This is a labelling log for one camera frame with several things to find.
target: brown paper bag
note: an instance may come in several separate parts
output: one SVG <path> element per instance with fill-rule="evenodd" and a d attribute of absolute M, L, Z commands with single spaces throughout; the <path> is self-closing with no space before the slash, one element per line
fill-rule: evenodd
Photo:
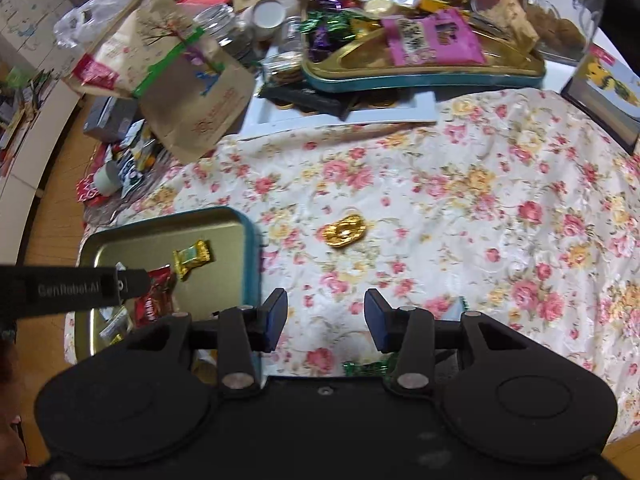
<path fill-rule="evenodd" d="M 132 0 L 66 80 L 87 94 L 138 97 L 153 133 L 185 164 L 215 147 L 255 87 L 173 0 Z"/>

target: screw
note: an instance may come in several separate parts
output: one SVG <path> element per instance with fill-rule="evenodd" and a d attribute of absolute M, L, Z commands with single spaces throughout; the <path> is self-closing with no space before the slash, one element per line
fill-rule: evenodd
<path fill-rule="evenodd" d="M 235 372 L 225 375 L 222 384 L 231 390 L 244 390 L 254 384 L 254 378 L 244 372 Z"/>
<path fill-rule="evenodd" d="M 417 390 L 429 384 L 429 378 L 422 374 L 402 374 L 398 377 L 398 384 L 407 390 Z"/>

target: pink snack package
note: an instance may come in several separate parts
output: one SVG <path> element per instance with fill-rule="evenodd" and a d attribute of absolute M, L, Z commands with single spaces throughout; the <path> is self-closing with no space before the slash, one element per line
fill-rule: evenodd
<path fill-rule="evenodd" d="M 478 38 L 456 9 L 420 20 L 383 19 L 382 25 L 396 66 L 485 63 Z"/>

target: hand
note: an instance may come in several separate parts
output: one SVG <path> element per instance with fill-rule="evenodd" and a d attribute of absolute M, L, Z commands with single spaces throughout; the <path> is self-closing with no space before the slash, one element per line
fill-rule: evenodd
<path fill-rule="evenodd" d="M 0 479 L 21 480 L 24 446 L 10 424 L 19 413 L 17 354 L 12 344 L 0 340 Z"/>

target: wooden floor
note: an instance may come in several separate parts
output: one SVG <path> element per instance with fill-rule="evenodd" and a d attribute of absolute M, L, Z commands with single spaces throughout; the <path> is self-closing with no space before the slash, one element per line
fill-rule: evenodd
<path fill-rule="evenodd" d="M 82 206 L 76 202 L 76 181 L 95 148 L 82 134 L 90 102 L 76 118 L 56 159 L 34 219 L 26 264 L 74 265 L 82 236 Z M 18 351 L 24 378 L 22 420 L 31 462 L 42 463 L 48 453 L 33 419 L 33 401 L 42 385 L 67 364 L 63 357 L 63 316 L 21 321 Z M 604 452 L 631 480 L 640 480 L 640 431 L 615 442 Z"/>

